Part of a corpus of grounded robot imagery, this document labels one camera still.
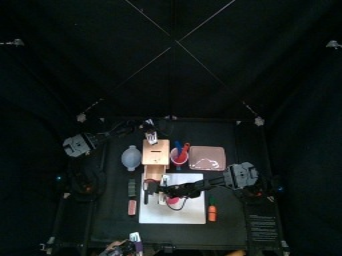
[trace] cable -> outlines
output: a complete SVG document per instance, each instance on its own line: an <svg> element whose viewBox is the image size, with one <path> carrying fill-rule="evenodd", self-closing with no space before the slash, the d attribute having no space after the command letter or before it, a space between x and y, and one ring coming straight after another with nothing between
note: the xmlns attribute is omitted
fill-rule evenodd
<svg viewBox="0 0 342 256"><path fill-rule="evenodd" d="M188 199L188 198L185 197L185 198L184 198L184 201L183 201L183 204L181 204L180 208L177 208L177 209L175 209L175 208L172 208L172 207L169 206L169 204L167 203L167 200L165 200L165 205L168 206L168 208L169 208L171 210L173 210L173 211L180 211L180 210L184 208L187 199Z"/></svg>

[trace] orange object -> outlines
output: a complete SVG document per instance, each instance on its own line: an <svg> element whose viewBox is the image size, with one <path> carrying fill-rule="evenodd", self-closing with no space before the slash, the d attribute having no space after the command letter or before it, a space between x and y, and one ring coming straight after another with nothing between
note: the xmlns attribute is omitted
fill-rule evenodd
<svg viewBox="0 0 342 256"><path fill-rule="evenodd" d="M216 206L211 205L208 207L208 221L216 221L217 211Z"/></svg>
<svg viewBox="0 0 342 256"><path fill-rule="evenodd" d="M216 221L217 210L215 206L215 199L212 196L208 197L208 221Z"/></svg>
<svg viewBox="0 0 342 256"><path fill-rule="evenodd" d="M179 157L175 159L176 163L181 163L181 162L185 161L185 159L188 157L188 155L187 155L188 148L189 148L189 143L185 143L184 147L183 147L183 150L181 150L181 153L180 153Z"/></svg>

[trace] black enclosure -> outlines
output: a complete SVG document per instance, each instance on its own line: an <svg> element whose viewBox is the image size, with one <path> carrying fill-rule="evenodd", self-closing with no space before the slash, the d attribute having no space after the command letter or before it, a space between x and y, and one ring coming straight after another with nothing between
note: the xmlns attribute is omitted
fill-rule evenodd
<svg viewBox="0 0 342 256"><path fill-rule="evenodd" d="M64 139L110 118L176 117L261 129L289 250L340 255L340 11L338 0L0 1L0 254L38 255L62 225L70 244L90 236L97 201L54 222Z"/></svg>

